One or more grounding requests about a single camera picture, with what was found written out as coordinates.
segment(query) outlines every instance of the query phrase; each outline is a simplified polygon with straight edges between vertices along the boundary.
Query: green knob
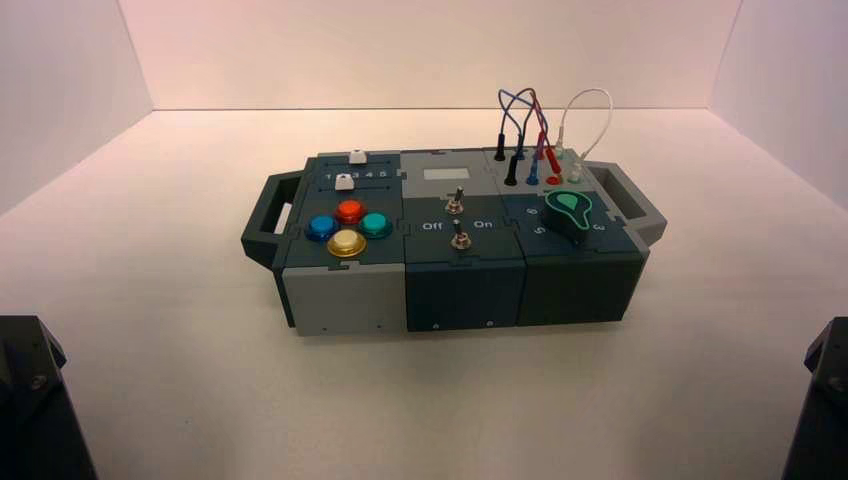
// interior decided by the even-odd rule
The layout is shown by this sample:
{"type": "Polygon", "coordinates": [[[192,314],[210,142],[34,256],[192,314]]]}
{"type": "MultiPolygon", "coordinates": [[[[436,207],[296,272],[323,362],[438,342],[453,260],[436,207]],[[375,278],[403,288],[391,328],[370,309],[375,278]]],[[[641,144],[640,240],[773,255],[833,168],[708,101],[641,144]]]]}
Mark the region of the green knob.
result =
{"type": "Polygon", "coordinates": [[[591,211],[592,199],[586,195],[569,190],[554,190],[545,195],[542,223],[574,243],[580,243],[589,233],[591,211]]]}
{"type": "Polygon", "coordinates": [[[392,233],[392,223],[382,213],[371,212],[362,217],[359,231],[365,238],[383,238],[392,233]]]}

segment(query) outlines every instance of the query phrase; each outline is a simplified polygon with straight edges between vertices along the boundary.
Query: rotary knob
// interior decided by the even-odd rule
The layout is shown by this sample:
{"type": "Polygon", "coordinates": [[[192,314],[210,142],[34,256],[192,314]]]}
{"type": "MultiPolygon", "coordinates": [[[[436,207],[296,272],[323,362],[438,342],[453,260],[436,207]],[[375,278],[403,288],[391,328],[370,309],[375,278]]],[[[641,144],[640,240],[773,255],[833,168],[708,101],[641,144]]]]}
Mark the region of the rotary knob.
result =
{"type": "Polygon", "coordinates": [[[580,243],[589,233],[591,211],[592,199],[586,195],[569,190],[554,190],[545,195],[542,223],[572,242],[580,243]]]}

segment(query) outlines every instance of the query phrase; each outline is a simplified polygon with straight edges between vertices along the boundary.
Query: blue button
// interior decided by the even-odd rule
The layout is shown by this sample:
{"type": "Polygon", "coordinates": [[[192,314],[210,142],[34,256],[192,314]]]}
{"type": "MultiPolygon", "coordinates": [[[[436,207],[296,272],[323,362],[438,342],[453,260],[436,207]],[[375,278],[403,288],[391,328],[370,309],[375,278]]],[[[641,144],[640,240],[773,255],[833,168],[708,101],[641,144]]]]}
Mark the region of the blue button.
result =
{"type": "Polygon", "coordinates": [[[339,230],[339,223],[329,215],[312,217],[306,228],[306,238],[315,242],[326,242],[339,230]]]}

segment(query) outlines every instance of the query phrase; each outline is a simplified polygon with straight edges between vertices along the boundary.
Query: white floor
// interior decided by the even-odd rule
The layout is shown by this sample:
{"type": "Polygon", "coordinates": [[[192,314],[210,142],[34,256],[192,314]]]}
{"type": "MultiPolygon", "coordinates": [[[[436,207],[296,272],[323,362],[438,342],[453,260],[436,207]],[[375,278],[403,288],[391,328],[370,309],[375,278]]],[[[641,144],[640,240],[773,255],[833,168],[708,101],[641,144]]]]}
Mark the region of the white floor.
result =
{"type": "MultiPolygon", "coordinates": [[[[578,111],[585,142],[602,112],[578,111]]],[[[300,338],[239,237],[320,151],[491,145],[496,111],[158,112],[0,217],[101,478],[775,478],[848,213],[701,110],[616,112],[669,221],[621,323],[300,338]]],[[[327,292],[332,301],[332,292],[327,292]]]]}

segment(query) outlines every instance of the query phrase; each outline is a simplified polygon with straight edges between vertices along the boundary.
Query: yellow button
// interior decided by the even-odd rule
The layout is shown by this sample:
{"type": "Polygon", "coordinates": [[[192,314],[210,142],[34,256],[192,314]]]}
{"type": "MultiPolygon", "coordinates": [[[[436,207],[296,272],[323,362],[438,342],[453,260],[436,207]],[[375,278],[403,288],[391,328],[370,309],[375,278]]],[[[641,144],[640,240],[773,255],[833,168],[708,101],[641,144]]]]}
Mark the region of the yellow button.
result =
{"type": "Polygon", "coordinates": [[[365,237],[355,230],[339,230],[327,242],[327,250],[339,258],[352,257],[365,250],[365,237]]]}

